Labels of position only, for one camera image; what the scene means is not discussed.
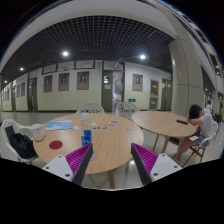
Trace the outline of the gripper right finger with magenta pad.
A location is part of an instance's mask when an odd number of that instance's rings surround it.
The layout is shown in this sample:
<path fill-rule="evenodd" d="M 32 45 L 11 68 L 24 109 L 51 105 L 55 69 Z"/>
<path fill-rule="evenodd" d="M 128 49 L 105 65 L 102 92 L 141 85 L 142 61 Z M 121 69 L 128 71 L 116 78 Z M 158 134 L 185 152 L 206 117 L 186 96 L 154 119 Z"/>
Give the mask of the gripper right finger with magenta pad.
<path fill-rule="evenodd" d="M 167 154 L 157 155 L 136 143 L 131 144 L 131 154 L 143 185 L 150 184 L 181 170 L 181 167 Z"/>

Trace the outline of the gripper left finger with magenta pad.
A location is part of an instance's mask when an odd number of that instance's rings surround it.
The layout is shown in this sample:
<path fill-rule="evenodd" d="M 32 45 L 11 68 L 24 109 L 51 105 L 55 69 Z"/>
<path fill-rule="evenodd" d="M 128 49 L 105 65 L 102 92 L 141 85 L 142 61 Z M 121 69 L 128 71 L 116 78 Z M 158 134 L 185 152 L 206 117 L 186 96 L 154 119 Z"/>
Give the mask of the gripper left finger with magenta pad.
<path fill-rule="evenodd" d="M 56 156 L 43 167 L 43 170 L 76 185 L 81 185 L 92 155 L 93 144 L 88 144 L 66 156 Z"/>

